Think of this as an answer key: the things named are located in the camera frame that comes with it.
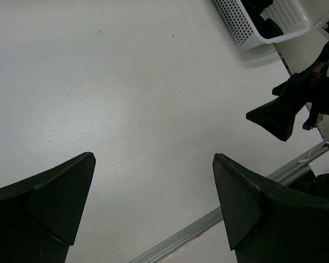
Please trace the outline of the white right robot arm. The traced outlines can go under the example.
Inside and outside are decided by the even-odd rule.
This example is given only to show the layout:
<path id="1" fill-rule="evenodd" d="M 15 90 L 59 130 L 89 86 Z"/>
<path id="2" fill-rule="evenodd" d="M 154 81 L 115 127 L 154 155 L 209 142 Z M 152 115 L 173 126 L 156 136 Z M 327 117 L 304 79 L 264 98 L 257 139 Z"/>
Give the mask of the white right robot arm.
<path id="1" fill-rule="evenodd" d="M 315 23 L 327 43 L 315 61 L 300 73 L 272 90 L 276 99 L 246 114 L 247 120 L 261 126 L 281 141 L 292 135 L 297 113 L 310 103 L 304 130 L 316 128 L 324 115 L 329 116 L 329 11 Z"/>

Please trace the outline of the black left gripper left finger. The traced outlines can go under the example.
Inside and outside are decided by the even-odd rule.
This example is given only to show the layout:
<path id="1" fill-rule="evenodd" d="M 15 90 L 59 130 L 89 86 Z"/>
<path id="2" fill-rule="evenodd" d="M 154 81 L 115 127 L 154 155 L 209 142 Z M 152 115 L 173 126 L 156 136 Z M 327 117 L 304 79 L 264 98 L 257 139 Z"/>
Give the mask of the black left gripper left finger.
<path id="1" fill-rule="evenodd" d="M 0 188 L 0 262 L 65 262 L 95 169 L 84 152 Z"/>

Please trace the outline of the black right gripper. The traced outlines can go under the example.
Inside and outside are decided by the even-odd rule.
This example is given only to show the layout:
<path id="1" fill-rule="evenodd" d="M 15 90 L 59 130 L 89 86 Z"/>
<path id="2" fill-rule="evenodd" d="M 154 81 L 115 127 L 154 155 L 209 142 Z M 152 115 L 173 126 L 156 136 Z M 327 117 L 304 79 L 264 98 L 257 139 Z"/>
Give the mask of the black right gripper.
<path id="1" fill-rule="evenodd" d="M 246 119 L 286 142 L 303 103 L 310 103 L 303 129 L 316 128 L 325 115 L 329 116 L 329 43 L 310 66 L 275 87 L 272 95 L 276 96 L 273 101 L 249 111 Z"/>

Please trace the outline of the black shorts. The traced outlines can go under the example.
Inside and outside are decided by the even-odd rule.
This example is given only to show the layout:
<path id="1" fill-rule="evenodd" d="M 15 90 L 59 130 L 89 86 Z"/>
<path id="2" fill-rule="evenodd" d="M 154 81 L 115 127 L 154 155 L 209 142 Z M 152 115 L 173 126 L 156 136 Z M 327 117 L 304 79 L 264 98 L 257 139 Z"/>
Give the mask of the black shorts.
<path id="1" fill-rule="evenodd" d="M 273 0 L 242 0 L 241 2 L 263 38 L 271 39 L 283 35 L 282 29 L 274 20 L 261 16 L 261 13 L 273 4 Z"/>

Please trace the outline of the white perforated plastic basket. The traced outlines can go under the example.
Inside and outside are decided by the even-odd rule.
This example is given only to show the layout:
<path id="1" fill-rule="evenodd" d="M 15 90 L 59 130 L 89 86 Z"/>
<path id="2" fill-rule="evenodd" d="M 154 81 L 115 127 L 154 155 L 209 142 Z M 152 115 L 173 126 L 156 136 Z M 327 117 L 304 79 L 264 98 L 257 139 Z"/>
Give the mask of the white perforated plastic basket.
<path id="1" fill-rule="evenodd" d="M 261 16 L 274 20 L 283 31 L 282 36 L 263 38 L 257 31 L 241 1 L 213 2 L 237 45 L 244 51 L 265 44 L 280 43 L 299 37 L 310 30 L 308 20 L 300 1 L 274 1 Z"/>

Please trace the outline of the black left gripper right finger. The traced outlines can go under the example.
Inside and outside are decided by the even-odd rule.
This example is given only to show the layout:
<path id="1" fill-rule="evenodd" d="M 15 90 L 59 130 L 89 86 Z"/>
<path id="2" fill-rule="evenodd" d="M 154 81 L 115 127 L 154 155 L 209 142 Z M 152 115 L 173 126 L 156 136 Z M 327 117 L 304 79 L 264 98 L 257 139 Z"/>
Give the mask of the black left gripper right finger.
<path id="1" fill-rule="evenodd" d="M 264 212 L 256 229 L 231 248 L 238 262 L 329 262 L 329 199 L 287 186 L 260 186 Z"/>

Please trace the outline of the aluminium table edge rail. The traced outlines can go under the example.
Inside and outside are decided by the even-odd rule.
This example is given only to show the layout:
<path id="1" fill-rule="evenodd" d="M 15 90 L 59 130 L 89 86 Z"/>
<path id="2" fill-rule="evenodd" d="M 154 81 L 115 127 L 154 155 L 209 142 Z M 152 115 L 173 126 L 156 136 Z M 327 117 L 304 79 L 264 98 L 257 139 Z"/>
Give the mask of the aluminium table edge rail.
<path id="1" fill-rule="evenodd" d="M 267 178 L 249 171 L 225 155 L 216 157 L 213 168 L 220 207 L 133 259 L 133 262 L 159 262 L 223 220 L 228 229 L 229 246 L 240 247 L 263 217 L 265 197 L 260 186 L 286 186 L 288 180 L 299 178 L 309 169 L 311 161 L 328 150 L 329 144 L 318 144 Z"/>

